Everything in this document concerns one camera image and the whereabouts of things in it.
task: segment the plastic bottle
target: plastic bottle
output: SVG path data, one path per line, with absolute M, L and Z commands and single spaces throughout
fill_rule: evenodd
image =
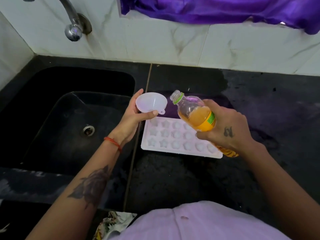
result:
M 196 131 L 210 131 L 216 124 L 214 113 L 196 96 L 184 96 L 183 92 L 175 90 L 170 96 L 173 104 L 178 106 L 178 115 Z M 237 157 L 232 150 L 215 145 L 227 157 Z

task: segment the black countertop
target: black countertop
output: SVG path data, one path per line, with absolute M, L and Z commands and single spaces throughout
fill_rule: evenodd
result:
M 320 135 L 315 129 L 320 127 L 318 78 L 153 64 L 146 87 L 150 64 L 43 56 L 31 64 L 36 66 L 38 62 L 42 69 L 77 65 L 121 70 L 136 79 L 135 91 L 142 87 L 168 96 L 178 89 L 235 108 L 246 115 L 254 139 L 266 145 L 275 160 L 320 202 Z M 37 72 L 36 68 L 28 69 L 25 76 Z M 5 104 L 10 96 L 8 89 L 6 96 L 0 97 L 1 102 Z M 174 109 L 166 111 L 171 117 L 176 116 Z M 156 208 L 211 200 L 275 225 L 264 195 L 240 157 L 212 159 L 144 151 L 140 148 L 143 126 L 142 123 L 130 162 L 125 208 L 119 207 L 123 202 L 116 207 L 108 203 L 107 191 L 100 208 L 143 214 Z M 1 168 L 0 198 L 50 204 L 71 179 L 66 175 Z

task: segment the forearm tattoo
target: forearm tattoo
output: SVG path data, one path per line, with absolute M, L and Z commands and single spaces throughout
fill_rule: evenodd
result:
M 225 127 L 224 128 L 224 133 L 223 133 L 223 135 L 225 136 L 225 137 L 234 137 L 235 135 L 234 135 L 234 133 L 232 132 L 232 126 L 230 126 L 230 128 L 228 129 L 227 127 Z
M 86 201 L 85 209 L 88 205 L 98 206 L 101 195 L 110 177 L 109 166 L 94 170 L 88 177 L 83 177 L 82 182 L 74 188 L 68 198 L 81 199 Z

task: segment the white ice tray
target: white ice tray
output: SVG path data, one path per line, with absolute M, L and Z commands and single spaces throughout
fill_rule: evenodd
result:
M 155 117 L 144 126 L 141 148 L 149 151 L 222 158 L 210 142 L 200 140 L 196 132 L 181 119 Z

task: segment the sink drain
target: sink drain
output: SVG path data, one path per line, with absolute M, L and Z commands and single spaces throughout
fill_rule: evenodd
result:
M 85 136 L 92 136 L 94 134 L 94 127 L 92 125 L 87 125 L 82 131 Z

